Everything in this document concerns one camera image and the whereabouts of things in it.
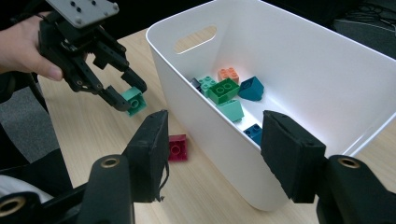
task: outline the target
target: metal plate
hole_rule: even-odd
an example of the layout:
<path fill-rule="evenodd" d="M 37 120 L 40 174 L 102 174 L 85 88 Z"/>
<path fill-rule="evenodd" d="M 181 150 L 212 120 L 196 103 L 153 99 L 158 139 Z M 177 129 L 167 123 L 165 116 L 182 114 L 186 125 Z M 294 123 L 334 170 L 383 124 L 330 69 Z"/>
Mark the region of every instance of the metal plate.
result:
<path fill-rule="evenodd" d="M 107 0 L 47 0 L 74 27 L 82 28 L 117 14 L 117 3 Z"/>

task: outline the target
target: green lego brick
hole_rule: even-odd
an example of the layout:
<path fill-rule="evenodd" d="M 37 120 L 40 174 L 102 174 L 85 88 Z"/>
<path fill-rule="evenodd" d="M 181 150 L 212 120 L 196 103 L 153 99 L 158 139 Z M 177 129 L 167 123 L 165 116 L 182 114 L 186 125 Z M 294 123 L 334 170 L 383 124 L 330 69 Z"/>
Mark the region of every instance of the green lego brick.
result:
<path fill-rule="evenodd" d="M 238 100 L 229 100 L 220 105 L 216 105 L 216 108 L 232 122 L 238 121 L 245 116 L 241 102 Z"/>
<path fill-rule="evenodd" d="M 216 81 L 212 77 L 203 77 L 198 80 L 201 83 L 201 93 L 208 98 L 209 96 L 209 88 L 213 85 L 216 85 Z"/>
<path fill-rule="evenodd" d="M 240 86 L 227 77 L 209 88 L 209 98 L 216 104 L 229 101 L 238 94 Z"/>
<path fill-rule="evenodd" d="M 142 92 L 137 87 L 132 87 L 128 91 L 123 92 L 121 96 L 131 104 L 131 108 L 126 111 L 129 117 L 147 106 Z"/>

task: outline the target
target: orange lego brick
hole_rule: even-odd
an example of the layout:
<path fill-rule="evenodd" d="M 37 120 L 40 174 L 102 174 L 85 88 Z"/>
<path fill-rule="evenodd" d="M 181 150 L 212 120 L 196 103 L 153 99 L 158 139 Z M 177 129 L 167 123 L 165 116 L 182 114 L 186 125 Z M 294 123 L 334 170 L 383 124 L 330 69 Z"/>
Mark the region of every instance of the orange lego brick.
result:
<path fill-rule="evenodd" d="M 219 81 L 222 81 L 229 77 L 232 79 L 236 84 L 239 84 L 239 75 L 236 73 L 235 69 L 233 67 L 230 68 L 222 68 L 218 71 L 218 78 Z"/>

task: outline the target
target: black plastic part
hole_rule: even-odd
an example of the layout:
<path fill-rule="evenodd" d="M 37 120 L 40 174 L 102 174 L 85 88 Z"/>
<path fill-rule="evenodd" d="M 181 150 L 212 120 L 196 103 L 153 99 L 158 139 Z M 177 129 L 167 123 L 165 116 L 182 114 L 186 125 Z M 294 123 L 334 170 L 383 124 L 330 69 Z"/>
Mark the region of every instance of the black plastic part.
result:
<path fill-rule="evenodd" d="M 129 163 L 124 156 L 109 155 L 97 160 L 91 169 L 77 224 L 134 223 L 128 176 Z"/>
<path fill-rule="evenodd" d="M 18 192 L 0 198 L 0 223 L 36 223 L 42 206 L 33 192 Z"/>
<path fill-rule="evenodd" d="M 87 184 L 83 184 L 43 203 L 40 220 L 44 223 L 75 223 L 86 187 Z"/>
<path fill-rule="evenodd" d="M 161 201 L 160 190 L 169 176 L 168 112 L 146 117 L 128 147 L 122 152 L 130 163 L 132 197 L 136 203 Z M 163 183 L 163 170 L 167 175 Z"/>
<path fill-rule="evenodd" d="M 148 89 L 146 82 L 130 68 L 125 70 L 121 78 L 130 86 L 136 86 L 142 93 Z"/>
<path fill-rule="evenodd" d="M 288 197 L 295 203 L 312 203 L 326 146 L 289 116 L 265 110 L 261 149 Z"/>
<path fill-rule="evenodd" d="M 322 203 L 317 210 L 320 223 L 331 223 L 329 220 L 334 217 L 329 211 L 332 210 L 339 211 L 344 221 L 336 223 L 396 223 L 395 194 L 381 184 L 364 162 L 347 156 L 331 156 L 323 175 L 335 204 L 321 200 L 318 195 Z"/>
<path fill-rule="evenodd" d="M 112 86 L 108 86 L 106 90 L 99 91 L 98 94 L 111 106 L 119 111 L 127 111 L 131 108 L 131 104 L 128 103 L 121 95 L 119 95 Z"/>
<path fill-rule="evenodd" d="M 131 106 L 111 86 L 104 90 L 103 84 L 85 63 L 85 55 L 93 53 L 93 63 L 100 69 L 107 64 L 123 72 L 124 79 L 142 92 L 147 90 L 146 82 L 136 74 L 126 59 L 126 48 L 111 37 L 102 27 L 101 21 L 89 27 L 77 29 L 58 12 L 51 12 L 40 22 L 39 51 L 41 55 L 57 64 L 64 72 L 64 80 L 75 91 L 98 94 L 119 111 Z"/>

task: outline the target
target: black cable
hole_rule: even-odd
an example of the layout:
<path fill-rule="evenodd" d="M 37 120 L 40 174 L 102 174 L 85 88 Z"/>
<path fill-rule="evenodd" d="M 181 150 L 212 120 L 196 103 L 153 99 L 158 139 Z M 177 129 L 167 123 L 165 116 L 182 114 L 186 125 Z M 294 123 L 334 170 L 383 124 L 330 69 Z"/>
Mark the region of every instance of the black cable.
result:
<path fill-rule="evenodd" d="M 47 108 L 46 100 L 44 99 L 43 95 L 41 94 L 41 91 L 38 89 L 37 85 L 35 84 L 35 79 L 33 78 L 33 74 L 23 74 L 23 79 L 25 80 L 26 84 L 29 86 L 32 94 L 35 96 L 37 101 L 41 104 L 41 106 L 44 108 L 44 110 L 49 113 L 49 110 Z"/>

